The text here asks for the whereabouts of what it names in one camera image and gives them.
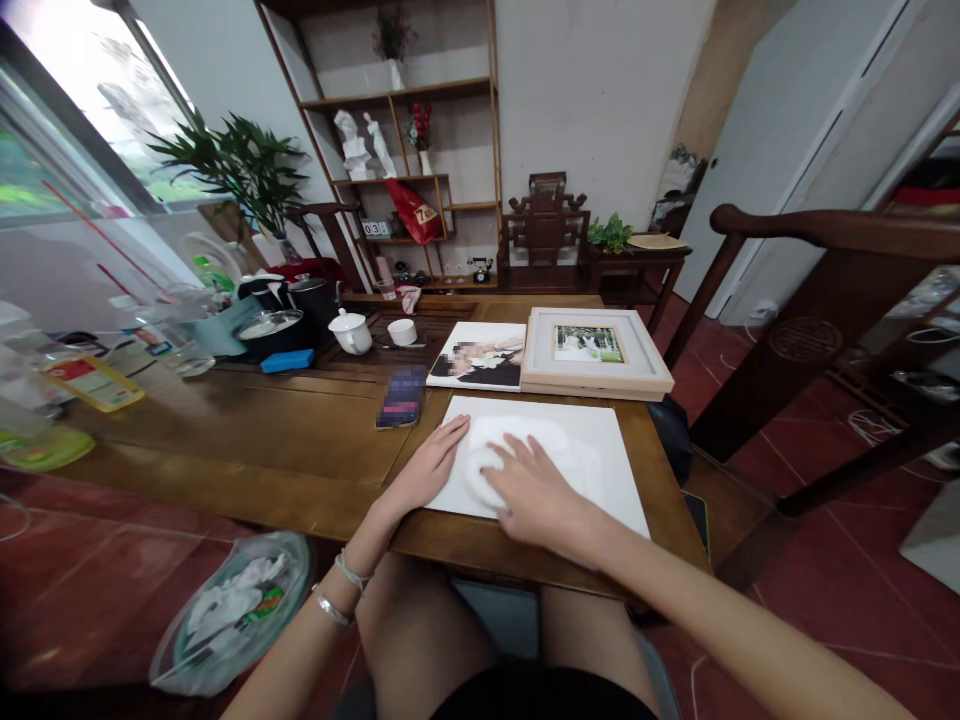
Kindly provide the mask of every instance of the drinking glass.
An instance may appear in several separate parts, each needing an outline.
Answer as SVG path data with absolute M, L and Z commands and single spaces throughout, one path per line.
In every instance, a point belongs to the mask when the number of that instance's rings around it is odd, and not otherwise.
M 384 300 L 396 300 L 397 293 L 393 287 L 393 280 L 378 280 L 377 290 L 383 295 Z

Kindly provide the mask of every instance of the white door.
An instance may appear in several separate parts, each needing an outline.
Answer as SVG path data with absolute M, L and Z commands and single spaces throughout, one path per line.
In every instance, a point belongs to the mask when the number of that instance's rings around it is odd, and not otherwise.
M 797 0 L 757 44 L 681 239 L 676 292 L 692 300 L 720 249 L 710 213 L 780 213 L 901 10 L 918 0 Z M 707 308 L 715 318 L 762 241 L 748 240 Z

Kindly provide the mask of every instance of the white cup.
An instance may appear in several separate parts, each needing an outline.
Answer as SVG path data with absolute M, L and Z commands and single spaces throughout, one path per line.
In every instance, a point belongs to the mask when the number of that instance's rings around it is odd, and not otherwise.
M 404 318 L 403 320 L 394 320 L 387 325 L 387 332 L 390 333 L 390 339 L 394 345 L 413 345 L 417 341 L 417 328 L 413 320 Z
M 348 313 L 343 308 L 327 328 L 337 336 L 340 347 L 351 355 L 363 355 L 373 344 L 367 319 L 357 313 Z

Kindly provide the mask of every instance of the chair backrest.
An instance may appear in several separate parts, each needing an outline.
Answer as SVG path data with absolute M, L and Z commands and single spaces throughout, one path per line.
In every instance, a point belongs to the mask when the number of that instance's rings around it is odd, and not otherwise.
M 581 206 L 587 196 L 581 194 L 574 199 L 572 194 L 566 194 L 566 182 L 565 172 L 535 173 L 530 175 L 530 194 L 519 202 L 510 198 L 513 213 L 501 217 L 498 265 L 501 278 L 514 276 L 514 286 L 557 284 L 559 278 L 554 277 L 554 269 L 559 267 L 560 251 L 586 243 L 590 211 L 581 210 Z M 528 265 L 523 270 L 510 268 L 511 247 L 527 251 Z M 568 274 L 570 282 L 576 285 L 576 273 Z
M 320 223 L 323 225 L 324 231 L 327 233 L 327 237 L 330 239 L 330 244 L 333 245 L 333 251 L 337 256 L 337 261 L 340 264 L 340 274 L 342 277 L 339 278 L 328 278 L 332 280 L 343 280 L 347 287 L 353 292 L 363 292 L 363 279 L 360 277 L 360 272 L 357 270 L 356 263 L 353 260 L 353 255 L 350 252 L 350 247 L 347 244 L 347 239 L 343 236 L 343 230 L 340 228 L 340 222 L 337 220 L 337 213 L 339 212 L 352 212 L 358 213 L 360 210 L 360 203 L 353 203 L 351 205 L 343 205 L 341 203 L 313 203 L 311 205 L 302 205 L 294 211 L 291 211 L 288 215 L 290 220 L 297 225 L 303 234 L 307 236 L 307 240 L 310 243 L 310 248 L 313 250 L 314 255 L 320 259 L 321 263 L 324 258 L 320 255 L 320 250 L 317 248 L 317 243 L 313 239 L 313 232 L 310 230 L 310 225 L 307 223 L 307 215 L 316 215 L 320 218 Z
M 691 428 L 694 444 L 720 462 L 931 270 L 960 261 L 956 221 L 842 210 L 761 217 L 721 205 L 710 226 L 726 238 L 667 348 L 671 368 L 747 238 L 792 237 L 827 251 Z

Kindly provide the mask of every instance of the framed wedding photo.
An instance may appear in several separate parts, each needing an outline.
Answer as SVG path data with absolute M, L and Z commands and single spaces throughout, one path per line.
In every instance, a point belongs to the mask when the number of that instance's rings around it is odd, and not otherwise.
M 673 376 L 633 310 L 534 308 L 522 392 L 660 401 Z

